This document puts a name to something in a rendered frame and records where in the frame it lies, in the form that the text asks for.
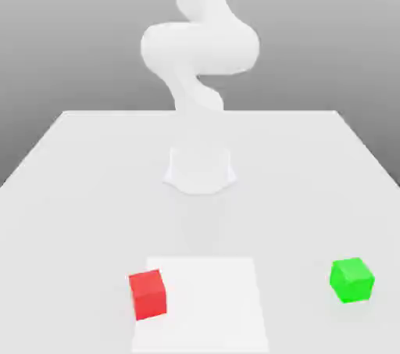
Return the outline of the small red cube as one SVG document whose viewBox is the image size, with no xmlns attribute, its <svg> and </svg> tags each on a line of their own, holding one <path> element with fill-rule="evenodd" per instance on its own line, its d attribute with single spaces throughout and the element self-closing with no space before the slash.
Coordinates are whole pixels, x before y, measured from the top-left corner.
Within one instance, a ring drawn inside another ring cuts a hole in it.
<svg viewBox="0 0 400 354">
<path fill-rule="evenodd" d="M 166 288 L 159 269 L 132 274 L 129 284 L 136 320 L 166 314 Z"/>
</svg>

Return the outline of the small green cube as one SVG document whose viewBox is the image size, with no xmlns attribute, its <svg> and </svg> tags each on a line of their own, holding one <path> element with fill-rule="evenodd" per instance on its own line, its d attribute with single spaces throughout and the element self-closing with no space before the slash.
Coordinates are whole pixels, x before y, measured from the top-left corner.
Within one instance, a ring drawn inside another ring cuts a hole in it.
<svg viewBox="0 0 400 354">
<path fill-rule="evenodd" d="M 332 262 L 330 286 L 342 303 L 369 300 L 374 283 L 375 276 L 359 257 Z"/>
</svg>

